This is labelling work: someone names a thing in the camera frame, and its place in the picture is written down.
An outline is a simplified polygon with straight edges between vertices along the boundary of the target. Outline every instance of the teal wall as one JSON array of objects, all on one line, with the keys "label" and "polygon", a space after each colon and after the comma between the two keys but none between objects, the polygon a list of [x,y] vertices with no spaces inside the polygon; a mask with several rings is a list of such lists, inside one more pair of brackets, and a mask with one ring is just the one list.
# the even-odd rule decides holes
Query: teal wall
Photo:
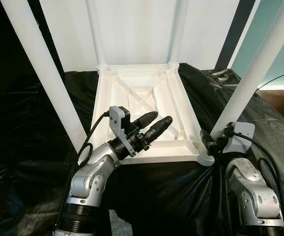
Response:
[{"label": "teal wall", "polygon": [[[261,0],[231,67],[239,76],[242,77],[246,73],[282,3],[283,0]],[[261,84],[282,74],[284,74],[284,45]],[[284,85],[284,76],[271,82],[270,85]]]}]

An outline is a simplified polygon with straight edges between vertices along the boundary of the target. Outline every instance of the robotic arm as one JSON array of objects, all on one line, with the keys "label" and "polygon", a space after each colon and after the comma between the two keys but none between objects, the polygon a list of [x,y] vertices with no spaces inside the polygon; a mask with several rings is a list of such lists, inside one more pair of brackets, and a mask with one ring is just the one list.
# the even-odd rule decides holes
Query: robotic arm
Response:
[{"label": "robotic arm", "polygon": [[237,218],[236,214],[239,215],[236,223],[245,227],[248,235],[281,236],[284,220],[279,198],[267,186],[261,172],[246,158],[251,141],[232,135],[240,134],[252,139],[253,132],[253,124],[235,122],[227,125],[224,135],[216,142],[206,131],[201,131],[201,138],[209,155],[221,155],[228,195],[235,196],[238,206],[235,212],[231,212],[235,214],[233,219]]},{"label": "robotic arm", "polygon": [[116,138],[96,148],[87,164],[73,176],[68,199],[54,236],[95,235],[96,212],[111,173],[120,166],[120,160],[129,155],[134,157],[141,150],[148,150],[149,144],[172,122],[172,117],[167,116],[152,125],[145,134],[139,132],[157,116],[157,112],[150,112],[130,122],[127,109],[110,107],[109,126]]}]

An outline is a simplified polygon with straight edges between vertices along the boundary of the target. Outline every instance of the wire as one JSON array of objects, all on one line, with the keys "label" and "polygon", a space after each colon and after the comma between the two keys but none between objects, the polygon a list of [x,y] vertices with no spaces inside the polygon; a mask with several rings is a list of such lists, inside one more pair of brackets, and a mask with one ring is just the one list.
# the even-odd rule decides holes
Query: wire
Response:
[{"label": "wire", "polygon": [[274,79],[272,79],[272,80],[266,82],[265,84],[263,84],[263,85],[261,85],[260,87],[258,87],[254,92],[257,92],[257,91],[258,91],[260,88],[262,88],[263,86],[265,86],[265,85],[271,83],[272,81],[274,81],[274,80],[276,80],[276,79],[278,79],[278,78],[280,78],[280,77],[283,77],[283,76],[284,76],[284,74],[282,74],[282,75],[280,75],[280,76],[278,76],[278,77],[276,77],[276,78],[274,78]]},{"label": "wire", "polygon": [[[282,212],[282,215],[284,216],[284,193],[283,193],[283,187],[282,187],[282,181],[281,181],[281,174],[280,174],[280,171],[279,171],[279,168],[278,168],[276,162],[274,161],[273,156],[261,144],[259,144],[255,140],[253,140],[253,139],[251,139],[251,138],[249,138],[249,137],[247,137],[243,134],[239,134],[239,133],[235,133],[235,132],[233,132],[232,135],[235,135],[237,137],[240,137],[240,138],[243,138],[243,139],[246,139],[246,140],[252,142],[256,146],[258,146],[258,148],[260,148],[270,159],[270,161],[273,165],[273,168],[271,166],[271,167],[269,167],[269,170],[272,172],[273,178],[276,181],[276,186],[278,188],[278,192],[279,192],[279,196],[280,196],[280,200],[281,200],[281,212]],[[268,164],[268,166],[270,166],[270,163],[267,160],[265,161],[265,163]]]},{"label": "wire", "polygon": [[90,149],[89,149],[89,153],[87,155],[87,157],[85,158],[85,160],[83,160],[80,164],[79,164],[79,168],[82,168],[83,166],[86,165],[86,163],[89,161],[91,155],[92,155],[92,152],[93,152],[93,145],[88,143],[88,140],[90,139],[90,137],[92,136],[93,132],[95,131],[95,129],[97,128],[97,126],[99,125],[99,123],[101,122],[101,120],[104,118],[104,117],[108,117],[109,116],[109,111],[108,112],[105,112],[103,113],[98,119],[97,121],[95,122],[95,124],[93,125],[92,129],[90,130],[90,132],[87,134],[87,137],[85,139],[85,141],[83,142],[83,145],[81,147],[81,149],[79,150],[78,154],[77,154],[77,160],[79,159],[80,155],[82,154],[82,152],[84,151],[84,149],[88,146],[90,146]]},{"label": "wire", "polygon": [[[101,122],[101,120],[104,118],[104,117],[108,117],[109,116],[109,111],[103,113],[98,119],[97,121],[95,122],[95,124],[93,125],[93,127],[91,128],[91,130],[89,131],[89,133],[87,134],[87,137],[85,139],[85,141],[83,142],[83,145],[82,147],[80,148],[79,152],[77,153],[77,156],[76,156],[76,159],[74,160],[74,163],[73,163],[73,166],[68,174],[68,178],[67,178],[67,182],[66,182],[66,185],[65,185],[65,191],[64,191],[64,197],[63,197],[63,200],[61,202],[61,207],[60,207],[60,211],[59,211],[59,215],[57,217],[57,221],[54,225],[54,227],[56,227],[58,224],[59,224],[59,221],[60,221],[60,218],[61,218],[61,215],[62,215],[62,212],[63,212],[63,206],[64,206],[64,203],[66,202],[67,200],[67,197],[68,197],[68,194],[69,194],[69,186],[70,186],[70,183],[72,181],[72,177],[75,173],[75,170],[79,170],[80,168],[82,168],[83,166],[86,165],[86,163],[89,161],[91,155],[92,155],[92,152],[93,152],[93,145],[91,143],[88,143],[88,140],[90,139],[90,137],[92,136],[93,132],[95,131],[95,129],[97,128],[97,126],[99,125],[99,123]],[[89,149],[89,153],[87,155],[87,157],[79,164],[79,166],[76,168],[77,166],[77,161],[80,157],[80,155],[82,154],[82,152],[84,151],[84,149],[86,147],[90,146],[90,149]]]},{"label": "wire", "polygon": [[263,170],[262,170],[262,168],[261,168],[261,161],[263,161],[263,162],[266,164],[266,166],[269,168],[270,172],[272,173],[272,176],[273,176],[273,179],[274,179],[274,181],[275,181],[275,184],[277,185],[278,180],[277,180],[277,178],[276,178],[276,174],[275,174],[275,171],[274,171],[273,168],[272,168],[272,165],[270,164],[270,162],[269,162],[267,159],[265,159],[265,158],[263,158],[263,157],[259,158],[259,159],[258,159],[258,166],[259,166],[259,168],[260,168],[260,172],[261,172],[261,173],[264,173]]}]

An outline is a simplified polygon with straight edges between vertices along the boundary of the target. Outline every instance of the white column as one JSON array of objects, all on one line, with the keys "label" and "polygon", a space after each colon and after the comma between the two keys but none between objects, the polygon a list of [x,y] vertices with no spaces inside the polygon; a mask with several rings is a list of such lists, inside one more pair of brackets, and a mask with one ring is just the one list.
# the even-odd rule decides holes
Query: white column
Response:
[{"label": "white column", "polygon": [[86,133],[52,60],[28,1],[1,0],[1,2],[42,86],[78,152],[86,138]]},{"label": "white column", "polygon": [[237,121],[238,117],[249,102],[259,83],[274,62],[284,45],[284,3],[280,8],[271,28],[266,35],[261,48],[257,52],[246,74],[231,96],[220,118],[216,122],[211,136],[218,138],[229,122]]},{"label": "white column", "polygon": [[97,57],[97,69],[100,70],[104,69],[107,66],[107,63],[103,53],[95,0],[86,0],[86,4]]},{"label": "white column", "polygon": [[177,0],[170,42],[170,58],[168,64],[171,66],[179,65],[178,56],[180,52],[183,29],[185,26],[189,0]]}]

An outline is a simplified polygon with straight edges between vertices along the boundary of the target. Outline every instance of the white wall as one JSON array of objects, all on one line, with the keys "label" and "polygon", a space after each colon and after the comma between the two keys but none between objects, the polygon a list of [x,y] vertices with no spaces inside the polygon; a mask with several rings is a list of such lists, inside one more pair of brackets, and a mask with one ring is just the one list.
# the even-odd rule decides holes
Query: white wall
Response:
[{"label": "white wall", "polygon": [[[95,70],[85,0],[40,0],[65,71]],[[180,62],[214,68],[239,0],[190,0]],[[108,64],[166,63],[176,0],[96,0]]]}]

